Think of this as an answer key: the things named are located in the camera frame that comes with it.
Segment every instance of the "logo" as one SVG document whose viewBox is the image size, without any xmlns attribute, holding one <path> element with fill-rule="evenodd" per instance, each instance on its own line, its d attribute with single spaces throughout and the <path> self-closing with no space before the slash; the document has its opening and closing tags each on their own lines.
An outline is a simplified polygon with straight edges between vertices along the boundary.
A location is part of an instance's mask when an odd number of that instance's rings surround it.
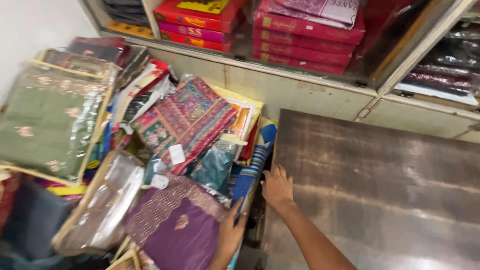
<svg viewBox="0 0 480 270">
<path fill-rule="evenodd" d="M 205 27 L 205 21 L 199 20 L 199 19 L 193 19 L 189 17 L 185 17 L 185 21 L 188 22 L 191 25 L 195 25 L 198 27 Z"/>
<path fill-rule="evenodd" d="M 181 230 L 188 225 L 187 215 L 181 215 L 179 220 L 177 220 L 177 225 L 175 225 L 175 230 Z"/>
</svg>

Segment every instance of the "white label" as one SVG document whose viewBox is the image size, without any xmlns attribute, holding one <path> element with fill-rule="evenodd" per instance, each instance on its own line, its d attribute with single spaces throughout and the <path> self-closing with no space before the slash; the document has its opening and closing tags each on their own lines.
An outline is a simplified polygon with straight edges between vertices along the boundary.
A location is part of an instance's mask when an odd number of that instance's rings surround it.
<svg viewBox="0 0 480 270">
<path fill-rule="evenodd" d="M 185 155 L 183 154 L 183 148 L 180 144 L 170 146 L 168 148 L 170 152 L 170 159 L 172 160 L 172 165 L 177 165 L 179 163 L 185 162 Z"/>
<path fill-rule="evenodd" d="M 168 178 L 160 174 L 154 174 L 150 185 L 154 188 L 164 189 L 168 186 Z"/>
</svg>

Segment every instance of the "yellow label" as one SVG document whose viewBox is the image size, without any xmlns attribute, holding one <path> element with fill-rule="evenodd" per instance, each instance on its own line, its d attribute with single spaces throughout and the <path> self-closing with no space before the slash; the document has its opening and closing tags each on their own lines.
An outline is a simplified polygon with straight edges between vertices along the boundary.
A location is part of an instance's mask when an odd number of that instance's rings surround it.
<svg viewBox="0 0 480 270">
<path fill-rule="evenodd" d="M 184 19 L 189 24 L 195 25 L 195 26 L 198 26 L 198 27 L 205 27 L 205 25 L 206 25 L 205 21 L 202 21 L 202 20 L 199 20 L 199 19 L 193 19 L 193 18 L 189 18 L 189 17 L 184 17 Z"/>
<path fill-rule="evenodd" d="M 270 38 L 270 32 L 263 30 L 262 31 L 262 38 L 263 39 L 269 39 Z"/>
<path fill-rule="evenodd" d="M 260 59 L 268 61 L 268 53 L 262 53 Z"/>
<path fill-rule="evenodd" d="M 91 162 L 89 162 L 87 164 L 87 169 L 95 169 L 96 167 L 98 167 L 100 165 L 100 161 L 98 160 L 92 160 Z"/>
<path fill-rule="evenodd" d="M 272 18 L 264 17 L 262 25 L 265 27 L 270 27 L 271 24 L 272 24 Z"/>
<path fill-rule="evenodd" d="M 268 51 L 268 43 L 262 43 L 262 51 Z"/>
</svg>

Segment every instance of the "red saree box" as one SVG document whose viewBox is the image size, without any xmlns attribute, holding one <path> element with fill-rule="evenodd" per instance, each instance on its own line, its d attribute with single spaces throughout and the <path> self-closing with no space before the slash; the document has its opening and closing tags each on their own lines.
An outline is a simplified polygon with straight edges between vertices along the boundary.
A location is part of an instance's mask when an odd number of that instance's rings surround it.
<svg viewBox="0 0 480 270">
<path fill-rule="evenodd" d="M 227 43 L 220 43 L 164 30 L 161 30 L 160 32 L 163 40 L 169 40 L 206 49 L 216 49 L 224 52 L 230 52 L 230 47 L 232 45 L 231 41 Z"/>
<path fill-rule="evenodd" d="M 176 7 L 181 0 L 165 0 L 153 11 L 158 21 L 231 33 L 241 21 L 242 13 L 238 11 L 244 1 L 230 0 L 220 14 Z"/>
<path fill-rule="evenodd" d="M 351 55 L 316 51 L 289 45 L 264 42 L 257 39 L 253 40 L 253 49 L 275 55 L 284 55 L 296 59 L 303 59 L 341 67 L 346 67 L 348 62 L 350 62 L 350 58 L 352 57 Z"/>
<path fill-rule="evenodd" d="M 352 29 L 336 28 L 328 25 L 321 25 L 310 21 L 276 15 L 266 12 L 271 1 L 262 0 L 253 16 L 253 25 L 259 28 L 276 30 L 285 33 L 292 33 L 302 36 L 315 37 L 331 41 L 339 41 L 357 45 L 365 34 L 362 10 L 359 9 L 357 19 Z"/>
<path fill-rule="evenodd" d="M 337 75 L 341 75 L 345 70 L 345 67 L 321 64 L 321 63 L 310 62 L 310 61 L 303 61 L 303 60 L 294 59 L 286 56 L 269 54 L 269 53 L 261 52 L 258 50 L 253 51 L 253 57 L 257 59 L 269 61 L 272 63 L 296 66 L 296 67 L 312 69 L 320 72 L 337 74 Z"/>
<path fill-rule="evenodd" d="M 353 44 L 271 31 L 261 28 L 254 28 L 252 37 L 254 39 L 272 43 L 286 44 L 295 47 L 345 55 L 351 54 L 356 47 L 356 45 Z"/>
<path fill-rule="evenodd" d="M 183 34 L 191 37 L 198 37 L 201 39 L 211 40 L 215 42 L 228 42 L 228 40 L 230 39 L 229 34 L 208 29 L 202 29 L 198 27 L 171 24 L 167 22 L 158 22 L 158 26 L 160 27 L 160 30 Z"/>
</svg>

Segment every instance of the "saree packet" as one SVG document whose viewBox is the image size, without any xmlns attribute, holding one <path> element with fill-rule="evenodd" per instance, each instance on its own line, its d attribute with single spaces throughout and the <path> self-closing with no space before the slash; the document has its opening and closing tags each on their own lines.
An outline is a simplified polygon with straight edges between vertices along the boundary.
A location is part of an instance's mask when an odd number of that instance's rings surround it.
<svg viewBox="0 0 480 270">
<path fill-rule="evenodd" d="M 162 270 L 205 270 L 227 209 L 192 179 L 164 176 L 168 186 L 142 197 L 126 220 L 126 232 Z"/>
<path fill-rule="evenodd" d="M 80 71 L 83 63 L 71 70 L 30 60 L 0 121 L 0 169 L 67 185 L 82 182 L 113 84 L 112 63 L 91 62 L 89 72 Z"/>
<path fill-rule="evenodd" d="M 73 214 L 52 240 L 63 256 L 104 254 L 123 239 L 121 221 L 142 185 L 144 168 L 124 150 L 110 152 Z"/>
<path fill-rule="evenodd" d="M 185 174 L 186 166 L 218 138 L 236 114 L 226 100 L 197 77 L 160 100 L 135 120 L 132 127 L 171 172 L 180 175 Z"/>
</svg>

